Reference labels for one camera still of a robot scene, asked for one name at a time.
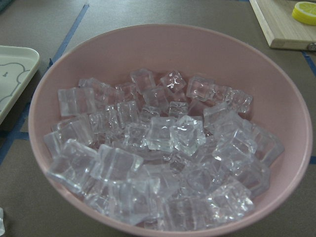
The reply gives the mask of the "clear ice cubes pile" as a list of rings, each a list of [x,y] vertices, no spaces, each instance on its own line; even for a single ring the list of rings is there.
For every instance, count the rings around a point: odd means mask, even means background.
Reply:
[[[252,96],[179,71],[140,69],[57,92],[61,120],[44,136],[47,175],[102,215],[146,229],[219,227],[254,210],[284,152],[244,119]]]

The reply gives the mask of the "fallen ice cube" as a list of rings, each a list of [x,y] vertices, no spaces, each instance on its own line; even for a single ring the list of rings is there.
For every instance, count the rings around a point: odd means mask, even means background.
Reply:
[[[3,217],[4,217],[3,209],[0,208],[0,236],[3,236],[5,234]]]

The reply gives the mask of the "pink bowl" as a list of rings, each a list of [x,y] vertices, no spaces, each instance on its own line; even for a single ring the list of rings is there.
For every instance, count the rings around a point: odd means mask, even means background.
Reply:
[[[217,237],[248,227],[276,210],[294,192],[309,164],[313,127],[307,105],[289,76],[255,48],[228,35],[193,26],[139,25],[91,38],[64,54],[38,84],[29,111],[29,137],[42,172],[52,157],[43,141],[59,118],[57,91],[81,78],[123,83],[131,71],[177,69],[215,79],[253,95],[251,120],[282,141],[285,151],[271,166],[270,188],[258,196],[255,210],[230,224],[196,232],[161,232],[130,226],[103,216],[62,185],[51,186],[71,205],[115,229],[144,237]]]

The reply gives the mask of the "cream serving tray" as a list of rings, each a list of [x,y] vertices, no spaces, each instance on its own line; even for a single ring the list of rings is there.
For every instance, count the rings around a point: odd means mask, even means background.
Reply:
[[[0,47],[0,120],[8,115],[39,68],[39,53],[28,47]]]

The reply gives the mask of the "wooden cutting board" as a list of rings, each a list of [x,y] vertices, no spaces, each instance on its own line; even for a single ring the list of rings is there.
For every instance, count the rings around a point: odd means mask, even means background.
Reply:
[[[295,0],[250,0],[269,47],[316,50],[316,27],[292,17]]]

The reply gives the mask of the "lemon half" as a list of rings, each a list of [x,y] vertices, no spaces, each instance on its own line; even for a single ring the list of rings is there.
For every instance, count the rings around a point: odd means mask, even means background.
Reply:
[[[314,2],[300,1],[294,5],[292,17],[307,25],[316,25],[316,4]]]

